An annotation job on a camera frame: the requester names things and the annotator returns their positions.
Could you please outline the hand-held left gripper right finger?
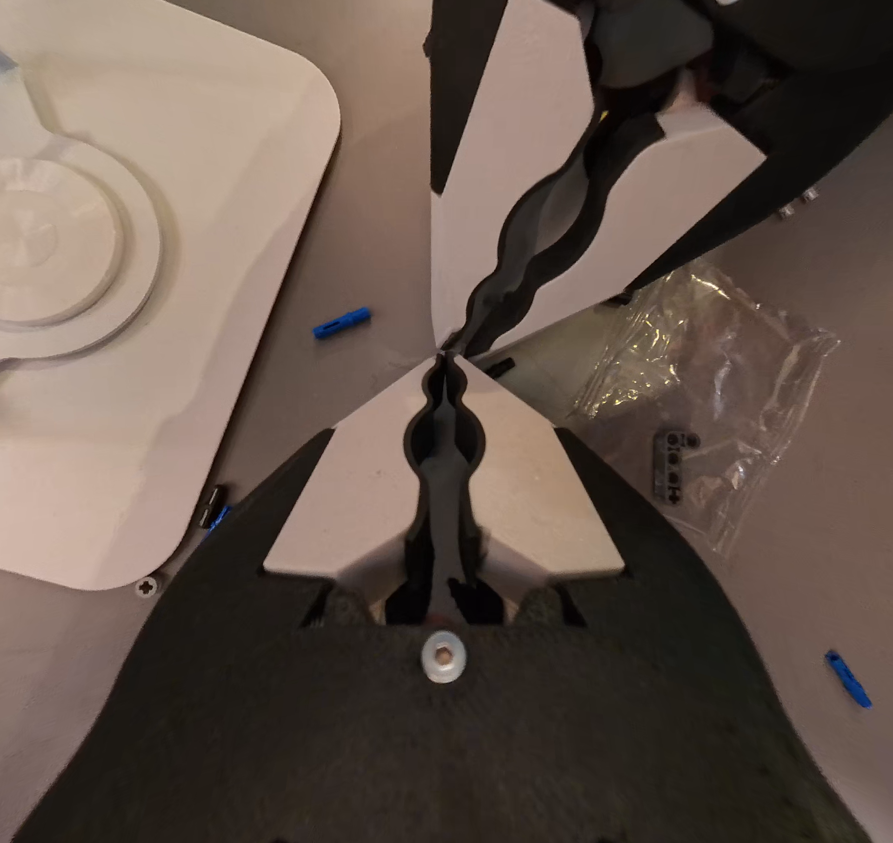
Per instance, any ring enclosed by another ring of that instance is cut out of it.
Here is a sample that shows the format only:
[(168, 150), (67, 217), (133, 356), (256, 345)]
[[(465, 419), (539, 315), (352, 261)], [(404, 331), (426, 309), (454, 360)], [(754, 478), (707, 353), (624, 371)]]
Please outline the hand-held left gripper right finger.
[(448, 358), (460, 484), (459, 555), (451, 579), (469, 623), (501, 624), (533, 591), (615, 577), (625, 563), (560, 431), (468, 360)]

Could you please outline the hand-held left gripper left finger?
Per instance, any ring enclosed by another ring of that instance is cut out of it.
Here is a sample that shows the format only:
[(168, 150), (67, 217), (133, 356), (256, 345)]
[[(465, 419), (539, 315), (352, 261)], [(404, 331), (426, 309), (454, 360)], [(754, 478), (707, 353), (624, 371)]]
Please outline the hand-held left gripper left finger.
[(389, 624), (429, 613), (434, 546), (423, 463), (443, 398), (437, 355), (338, 423), (263, 563), (383, 604)]

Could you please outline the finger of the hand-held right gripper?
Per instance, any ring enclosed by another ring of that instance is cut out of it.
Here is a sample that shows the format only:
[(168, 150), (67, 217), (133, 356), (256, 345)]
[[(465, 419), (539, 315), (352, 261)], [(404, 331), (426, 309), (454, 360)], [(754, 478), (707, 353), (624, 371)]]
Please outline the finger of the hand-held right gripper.
[(765, 161), (705, 105), (642, 114), (600, 146), (576, 217), (463, 336), (485, 355), (618, 298)]
[(548, 0), (508, 0), (446, 186), (431, 195), (431, 320), (445, 348), (497, 270), (516, 204), (558, 172), (595, 110), (580, 22)]

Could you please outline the grey lego beam with holes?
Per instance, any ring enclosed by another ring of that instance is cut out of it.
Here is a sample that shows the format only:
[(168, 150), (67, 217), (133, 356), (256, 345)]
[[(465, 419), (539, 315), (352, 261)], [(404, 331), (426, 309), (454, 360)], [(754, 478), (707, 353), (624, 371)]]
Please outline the grey lego beam with holes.
[(683, 459), (696, 450), (701, 439), (693, 431), (659, 430), (652, 440), (652, 479), (654, 497), (671, 506), (683, 501)]

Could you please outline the blue lego pin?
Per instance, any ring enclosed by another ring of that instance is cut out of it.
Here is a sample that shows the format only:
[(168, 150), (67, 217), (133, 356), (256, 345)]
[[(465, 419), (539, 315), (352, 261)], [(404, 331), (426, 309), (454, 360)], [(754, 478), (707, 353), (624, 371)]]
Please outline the blue lego pin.
[(314, 326), (312, 334), (316, 340), (328, 339), (341, 332), (349, 331), (352, 328), (370, 322), (372, 316), (371, 309), (362, 306), (355, 310), (342, 313), (325, 323)]
[(825, 653), (824, 660), (854, 703), (863, 709), (872, 709), (873, 703), (869, 695), (861, 682), (855, 677), (853, 670), (843, 659), (843, 656), (838, 651), (830, 649)]

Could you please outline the clear plastic zip bag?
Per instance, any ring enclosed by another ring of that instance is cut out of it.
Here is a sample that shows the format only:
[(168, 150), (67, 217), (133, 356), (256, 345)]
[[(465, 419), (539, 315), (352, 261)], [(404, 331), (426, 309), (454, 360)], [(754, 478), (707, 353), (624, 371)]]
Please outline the clear plastic zip bag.
[[(726, 557), (838, 344), (696, 261), (618, 311), (568, 425), (690, 542)], [(653, 495), (652, 440), (665, 429), (701, 439), (678, 506)]]

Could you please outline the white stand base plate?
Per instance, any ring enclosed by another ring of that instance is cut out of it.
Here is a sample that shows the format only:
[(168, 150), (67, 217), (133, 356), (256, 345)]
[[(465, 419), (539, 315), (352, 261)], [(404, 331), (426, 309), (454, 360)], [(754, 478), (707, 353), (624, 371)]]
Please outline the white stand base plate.
[(162, 0), (1, 0), (2, 571), (185, 534), (340, 135), (313, 63)]

